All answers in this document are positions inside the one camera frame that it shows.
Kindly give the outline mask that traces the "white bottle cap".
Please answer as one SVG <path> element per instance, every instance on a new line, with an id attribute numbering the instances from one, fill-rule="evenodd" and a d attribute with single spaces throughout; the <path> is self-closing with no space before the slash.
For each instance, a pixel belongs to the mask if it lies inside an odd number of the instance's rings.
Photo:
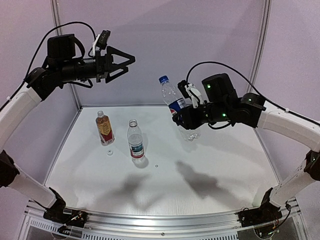
<path id="1" fill-rule="evenodd" d="M 112 156 L 113 155 L 113 150 L 112 149 L 108 149 L 106 153 L 107 153 L 108 156 Z"/>

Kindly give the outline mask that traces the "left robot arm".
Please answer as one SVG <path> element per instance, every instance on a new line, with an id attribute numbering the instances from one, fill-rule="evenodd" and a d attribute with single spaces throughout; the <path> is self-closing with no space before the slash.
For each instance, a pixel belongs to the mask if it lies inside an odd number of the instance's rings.
<path id="1" fill-rule="evenodd" d="M 66 203 L 52 188 L 26 174 L 6 153 L 4 146 L 25 117 L 56 88 L 65 84 L 84 87 L 96 79 L 106 83 L 129 71 L 136 58 L 107 44 L 110 31 L 94 41 L 94 55 L 85 58 L 85 49 L 74 34 L 54 36 L 47 41 L 47 56 L 41 67 L 26 75 L 21 88 L 0 109 L 0 185 L 14 189 L 35 201 L 46 212 L 63 212 Z"/>

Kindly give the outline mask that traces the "blue cap water bottle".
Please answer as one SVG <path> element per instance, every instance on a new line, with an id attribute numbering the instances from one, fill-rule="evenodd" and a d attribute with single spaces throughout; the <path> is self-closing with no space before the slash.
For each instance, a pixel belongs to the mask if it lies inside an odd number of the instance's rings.
<path id="1" fill-rule="evenodd" d="M 185 108 L 187 106 L 187 103 L 180 91 L 170 83 L 170 80 L 166 75 L 159 78 L 159 83 L 161 84 L 162 99 L 169 107 L 171 115 L 174 116 L 181 109 Z M 195 139 L 199 139 L 201 136 L 201 131 L 198 129 L 187 130 L 180 125 L 177 126 L 177 128 L 182 138 L 187 142 L 192 142 Z"/>

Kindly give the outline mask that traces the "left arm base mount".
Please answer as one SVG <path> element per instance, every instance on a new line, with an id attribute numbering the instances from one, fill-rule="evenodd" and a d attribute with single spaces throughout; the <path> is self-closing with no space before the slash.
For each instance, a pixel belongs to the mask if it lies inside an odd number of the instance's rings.
<path id="1" fill-rule="evenodd" d="M 60 234 L 68 235 L 71 227 L 83 229 L 87 222 L 88 213 L 83 210 L 66 208 L 66 202 L 63 198 L 51 187 L 49 189 L 54 193 L 55 202 L 50 208 L 45 208 L 43 218 L 61 224 L 57 230 Z"/>

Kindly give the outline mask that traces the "gold label drink bottle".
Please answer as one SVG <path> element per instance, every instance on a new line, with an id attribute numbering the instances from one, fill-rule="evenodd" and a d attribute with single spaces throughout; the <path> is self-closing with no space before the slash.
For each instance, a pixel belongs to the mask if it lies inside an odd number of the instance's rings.
<path id="1" fill-rule="evenodd" d="M 97 112 L 97 118 L 95 120 L 98 129 L 101 144 L 108 146 L 115 140 L 114 133 L 112 130 L 110 119 L 104 114 L 102 110 Z"/>

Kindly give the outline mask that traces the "red cap water bottle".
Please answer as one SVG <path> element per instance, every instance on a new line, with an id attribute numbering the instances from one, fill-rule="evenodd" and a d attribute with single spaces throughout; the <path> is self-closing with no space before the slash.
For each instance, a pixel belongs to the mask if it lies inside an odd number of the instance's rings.
<path id="1" fill-rule="evenodd" d="M 137 165 L 141 165 L 145 161 L 145 150 L 143 133 L 136 119 L 131 119 L 128 122 L 127 140 L 132 161 Z"/>

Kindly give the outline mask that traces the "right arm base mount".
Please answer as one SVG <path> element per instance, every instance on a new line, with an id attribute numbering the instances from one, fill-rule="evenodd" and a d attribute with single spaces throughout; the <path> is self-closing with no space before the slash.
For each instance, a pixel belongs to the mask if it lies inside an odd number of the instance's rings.
<path id="1" fill-rule="evenodd" d="M 271 240 L 276 231 L 285 223 L 291 214 L 292 207 L 286 202 L 285 208 L 288 210 L 288 214 L 285 219 L 280 222 L 283 215 L 280 211 L 281 207 L 271 203 L 270 196 L 272 189 L 273 188 L 270 188 L 264 194 L 259 207 L 252 209 L 245 207 L 236 213 L 241 227 L 254 226 L 254 233 L 260 240 Z"/>

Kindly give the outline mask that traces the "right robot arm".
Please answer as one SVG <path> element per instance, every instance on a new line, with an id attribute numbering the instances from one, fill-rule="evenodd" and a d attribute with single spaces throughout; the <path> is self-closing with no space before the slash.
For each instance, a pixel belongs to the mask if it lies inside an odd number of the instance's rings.
<path id="1" fill-rule="evenodd" d="M 277 106 L 265 97 L 247 93 L 238 97 L 229 76 L 216 74 L 202 80 L 208 100 L 192 83 L 182 80 L 178 89 L 192 104 L 173 116 L 173 121 L 186 130 L 195 130 L 203 124 L 213 127 L 225 122 L 227 126 L 244 124 L 269 130 L 295 140 L 310 150 L 294 173 L 268 190 L 261 206 L 279 208 L 290 198 L 320 179 L 320 123 L 307 119 L 289 109 Z"/>

